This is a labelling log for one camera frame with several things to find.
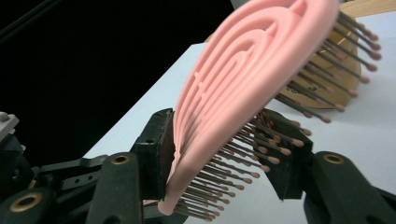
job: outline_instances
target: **brass screw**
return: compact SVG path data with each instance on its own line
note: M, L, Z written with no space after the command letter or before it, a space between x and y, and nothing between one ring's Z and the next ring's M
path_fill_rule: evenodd
M41 202L43 199L43 196L41 193L29 193L26 194L22 197L20 197L18 200L16 200L10 207L9 210L11 212L24 212L28 209L33 208L37 204Z

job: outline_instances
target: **white surface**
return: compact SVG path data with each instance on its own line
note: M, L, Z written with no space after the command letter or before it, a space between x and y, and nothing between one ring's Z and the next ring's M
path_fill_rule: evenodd
M324 124L276 101L267 107L310 129L315 152L333 151L350 158L372 185L396 194L396 12L358 21L380 36L383 59L377 64L379 70L368 74L371 83L359 85L360 96L350 102L345 113L322 111L332 117L331 124ZM204 46L192 45L85 157L129 151L154 112L175 108L184 81ZM303 200L281 202L264 174L236 193L213 223L306 223ZM194 217L186 222L200 223L207 222Z

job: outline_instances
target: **black plastic part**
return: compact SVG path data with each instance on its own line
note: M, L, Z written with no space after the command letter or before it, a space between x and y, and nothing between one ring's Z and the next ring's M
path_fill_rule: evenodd
M36 188L21 191L0 204L0 223L50 224L55 213L51 189Z
M396 223L395 211L348 158L322 151L306 171L315 182L304 202L308 223Z
M154 113L131 149L139 158L144 200L160 200L164 197L175 153L173 115L171 108Z
M144 206L145 210L145 224L182 224L188 216L184 216L178 213L173 213L170 216L164 216L158 210L157 203L151 203Z
M296 127L291 126L290 122L279 113L267 109L266 114L274 123L275 131L303 141L304 146L296 147L289 142L282 141L279 146L290 149L291 155L285 156L278 151L269 150L267 155L279 158L280 164L272 164L264 159L259 159L259 162L270 167L271 172L265 174L280 200L301 199L303 196L303 189L299 184L301 166L312 157L313 142Z
M105 160L86 223L144 223L134 153L116 153Z
M9 134L0 143L0 202L29 186L33 179L18 139Z

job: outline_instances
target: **hairbrush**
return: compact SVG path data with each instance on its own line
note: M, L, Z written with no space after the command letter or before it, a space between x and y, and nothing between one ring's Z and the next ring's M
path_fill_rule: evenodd
M344 87L337 74L313 61L316 55L359 82L369 82L368 77L343 64L341 58L347 55L373 72L375 65L331 41L331 33L341 35L372 60L380 59L380 46L375 43L378 37L339 11L336 0L251 0L224 20L179 95L173 120L175 159L164 199L158 203L160 212L211 221L223 209L221 204L229 202L223 195L233 197L230 188L244 188L234 181L249 184L250 176L260 176L234 163L257 166L268 173L270 164L282 163L294 148L312 145L294 134L295 130L310 134L299 122L265 107L276 99L306 117L331 122L282 94L287 87L318 104L345 110L343 105L294 80L298 77L328 92L337 89L351 97L358 95ZM287 129L279 129L277 122Z

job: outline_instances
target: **brush head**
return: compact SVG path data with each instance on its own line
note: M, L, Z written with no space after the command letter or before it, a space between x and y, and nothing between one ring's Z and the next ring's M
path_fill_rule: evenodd
M242 175L251 174L252 171L241 169L240 165L249 169L260 168L270 174L276 163L295 164L292 155L296 147L305 147L302 152L309 154L307 151L310 152L312 143L303 134L300 138L288 133L310 133L309 131L296 128L290 122L286 126L293 127L292 130L278 131L261 115L268 114L263 109L275 98L308 118L316 117L325 123L331 122L329 117L305 108L298 101L282 94L280 91L284 87L319 104L330 105L340 112L345 110L343 106L293 80L295 76L303 76L300 74L304 74L305 80L309 81L311 80L307 77L316 76L333 85L323 86L327 91L338 88L350 95L357 95L338 83L340 76L328 74L320 65L311 62L315 53L321 60L333 64L337 70L347 72L362 83L368 82L367 77L339 63L341 49L340 52L331 53L319 50L323 48L322 44L332 44L327 41L327 37L336 23L345 25L349 30L357 29L369 36L368 39L375 39L375 35L367 29L362 29L356 22L339 13L338 7L338 1L335 0L248 1L220 25L192 68L177 100L174 118L176 154L172 165L174 172L167 182L165 198L159 202L161 212L170 215L177 211L174 208L179 199L185 197L186 189L196 178L237 189L242 189L243 185L235 180L249 182L243 176L229 176L224 171L215 174L204 171L209 162L233 168ZM368 49L368 54L375 55L374 50ZM268 137L256 134L257 129ZM257 164L254 160L269 163ZM288 172L292 171L286 170L279 175L287 175ZM282 178L279 181L283 184L289 181ZM292 188L286 188L287 193L280 194L280 197L289 197L289 190L292 191ZM213 193L209 194L210 196L201 191L193 193L209 201L228 202L213 199ZM298 193L291 193L292 197L296 197L296 194ZM212 219L212 215L203 217L205 218Z

